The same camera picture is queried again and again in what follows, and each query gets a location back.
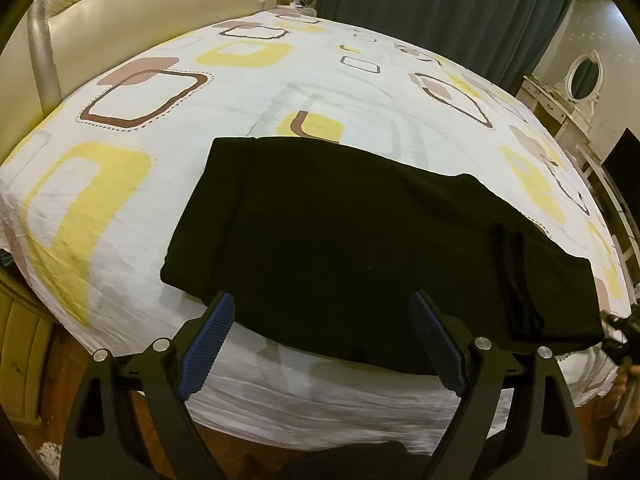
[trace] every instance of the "folded black clothing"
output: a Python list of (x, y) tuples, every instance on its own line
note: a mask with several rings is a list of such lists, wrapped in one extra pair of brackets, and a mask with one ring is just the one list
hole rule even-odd
[(444, 176), (324, 140), (221, 138), (161, 279), (303, 351), (433, 374), (409, 296), (501, 348), (601, 341), (587, 259), (565, 253), (468, 174)]

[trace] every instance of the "black screen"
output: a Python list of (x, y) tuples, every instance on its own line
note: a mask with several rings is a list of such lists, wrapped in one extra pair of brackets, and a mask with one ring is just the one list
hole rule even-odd
[(640, 140), (625, 130), (603, 164), (640, 225)]

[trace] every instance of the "silver screw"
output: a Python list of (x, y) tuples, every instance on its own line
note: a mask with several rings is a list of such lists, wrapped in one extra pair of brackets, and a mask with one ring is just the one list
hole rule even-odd
[(488, 340), (485, 337), (478, 337), (476, 338), (476, 340), (474, 341), (475, 345), (477, 348), (481, 349), (481, 350), (490, 350), (492, 343), (490, 340)]
[(538, 348), (538, 355), (545, 359), (551, 359), (554, 356), (554, 353), (551, 351), (551, 348), (541, 346), (540, 348)]
[(99, 350), (96, 350), (94, 352), (94, 361), (101, 363), (107, 358), (108, 355), (109, 352), (107, 352), (104, 348), (100, 348)]
[(170, 344), (171, 342), (163, 337), (162, 339), (156, 339), (154, 341), (153, 348), (156, 352), (164, 352), (167, 348), (169, 348)]

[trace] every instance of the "human hand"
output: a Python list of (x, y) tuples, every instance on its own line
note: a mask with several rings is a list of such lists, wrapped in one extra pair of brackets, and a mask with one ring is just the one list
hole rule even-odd
[(620, 399), (626, 392), (629, 377), (635, 377), (639, 382), (626, 410), (625, 419), (622, 421), (618, 431), (618, 438), (624, 438), (629, 435), (640, 418), (640, 365), (630, 367), (622, 365), (619, 367), (618, 374), (609, 393), (604, 397), (598, 398), (593, 410), (593, 418), (596, 421), (613, 416), (616, 413)]

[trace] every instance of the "white mirror frame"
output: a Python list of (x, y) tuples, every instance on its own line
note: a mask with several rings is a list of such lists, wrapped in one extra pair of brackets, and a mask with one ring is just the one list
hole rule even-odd
[[(593, 61), (598, 66), (598, 80), (596, 81), (596, 85), (594, 86), (593, 91), (591, 91), (591, 93), (587, 95), (587, 97), (583, 99), (575, 99), (574, 97), (572, 97), (571, 93), (571, 82), (574, 78), (575, 71), (580, 66), (580, 63), (582, 63), (585, 59)], [(575, 111), (572, 115), (574, 115), (576, 112), (579, 113), (583, 118), (587, 120), (589, 124), (593, 119), (594, 107), (600, 97), (600, 88), (602, 87), (603, 76), (604, 74), (602, 70), (600, 55), (596, 50), (590, 50), (586, 54), (578, 56), (569, 67), (566, 76), (564, 76), (562, 81), (559, 81), (555, 85), (556, 89), (561, 91), (562, 94), (564, 94), (564, 96), (567, 98), (567, 100), (575, 105)]]

